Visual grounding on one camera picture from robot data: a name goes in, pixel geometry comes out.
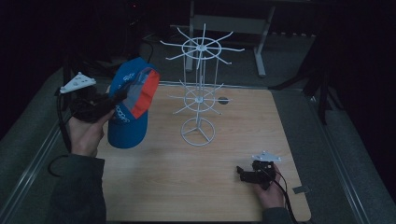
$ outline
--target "baseball cap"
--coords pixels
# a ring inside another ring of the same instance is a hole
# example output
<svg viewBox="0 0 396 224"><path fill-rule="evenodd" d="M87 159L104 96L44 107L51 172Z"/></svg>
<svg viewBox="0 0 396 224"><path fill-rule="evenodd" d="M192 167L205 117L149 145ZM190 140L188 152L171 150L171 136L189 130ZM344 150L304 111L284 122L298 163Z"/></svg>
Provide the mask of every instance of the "baseball cap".
<svg viewBox="0 0 396 224"><path fill-rule="evenodd" d="M114 76L109 97L124 91L127 97L116 105L114 119L108 122L107 139L111 146L130 148L145 137L149 106L160 83L160 74L154 65L142 58L123 63Z"/></svg>

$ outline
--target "wooden tabletop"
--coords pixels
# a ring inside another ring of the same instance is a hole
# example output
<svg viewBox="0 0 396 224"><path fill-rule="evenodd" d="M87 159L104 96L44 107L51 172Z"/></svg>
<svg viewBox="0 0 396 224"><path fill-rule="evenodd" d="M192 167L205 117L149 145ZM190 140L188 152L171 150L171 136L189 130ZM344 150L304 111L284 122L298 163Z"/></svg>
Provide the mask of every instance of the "wooden tabletop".
<svg viewBox="0 0 396 224"><path fill-rule="evenodd" d="M291 206L299 221L311 214L300 187L293 157L271 92L221 88L202 114L215 127L213 141L202 147L180 134L196 113L185 109L181 86L160 86L148 112L148 132L130 149L112 147L104 138L98 158L106 160L103 189L107 219L114 221L259 221L262 209L251 184L241 182L236 166L252 171L252 155L264 150L281 157L277 166L288 184Z"/></svg>

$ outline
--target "rotating display stand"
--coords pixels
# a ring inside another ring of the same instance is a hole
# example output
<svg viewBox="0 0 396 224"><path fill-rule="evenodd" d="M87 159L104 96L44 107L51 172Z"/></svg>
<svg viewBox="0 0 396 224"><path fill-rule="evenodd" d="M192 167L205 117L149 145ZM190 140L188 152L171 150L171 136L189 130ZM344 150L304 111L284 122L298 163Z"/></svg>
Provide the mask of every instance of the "rotating display stand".
<svg viewBox="0 0 396 224"><path fill-rule="evenodd" d="M183 57L184 81L180 80L180 83L184 87L184 96L170 97L182 99L185 105L174 112L174 114L185 109L189 109L196 113L194 118L188 119L181 126L181 136L183 139L192 146L204 146L215 138L216 132L213 123L208 119L202 118L201 114L211 110L220 115L221 113L213 108L215 102L226 104L230 101L229 99L216 99L216 91L223 86L223 84L217 85L219 61L231 64L222 60L220 54L223 50L242 51L244 49L223 48L219 43L220 40L227 38L233 32L219 39L212 39L205 36L205 25L202 37L188 37L183 34L180 29L177 28L177 30L187 38L183 44L169 44L161 41L164 45L179 47L182 51L181 54L173 58L166 58L167 60ZM192 58L196 62L195 83L192 85L187 84L186 57ZM205 83L206 61L211 59L216 59L215 79L214 83L208 86Z"/></svg>

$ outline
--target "dark sleeve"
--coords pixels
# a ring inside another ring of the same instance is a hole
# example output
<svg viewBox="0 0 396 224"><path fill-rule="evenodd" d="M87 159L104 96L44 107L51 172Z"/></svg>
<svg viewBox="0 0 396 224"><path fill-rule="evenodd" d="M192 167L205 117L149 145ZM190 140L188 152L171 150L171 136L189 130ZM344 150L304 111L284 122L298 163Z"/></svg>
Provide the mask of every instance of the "dark sleeve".
<svg viewBox="0 0 396 224"><path fill-rule="evenodd" d="M70 154L52 192L46 223L106 223L104 166L104 160Z"/></svg>
<svg viewBox="0 0 396 224"><path fill-rule="evenodd" d="M262 222L265 224L292 224L289 211L283 207L268 208L262 212Z"/></svg>

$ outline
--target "person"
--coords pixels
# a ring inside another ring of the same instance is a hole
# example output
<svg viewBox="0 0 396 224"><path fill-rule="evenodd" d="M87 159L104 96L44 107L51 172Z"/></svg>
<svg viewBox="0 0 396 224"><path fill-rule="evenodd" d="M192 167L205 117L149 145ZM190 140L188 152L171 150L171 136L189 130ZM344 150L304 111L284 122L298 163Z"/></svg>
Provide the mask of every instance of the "person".
<svg viewBox="0 0 396 224"><path fill-rule="evenodd" d="M106 223L106 203L102 189L105 160L96 158L97 147L104 136L103 125L112 118L114 110L95 123L76 118L68 122L71 153L65 174L55 186L49 201L46 223ZM267 190L253 185L262 205L262 220L266 224L292 223L284 208L283 193L271 184Z"/></svg>

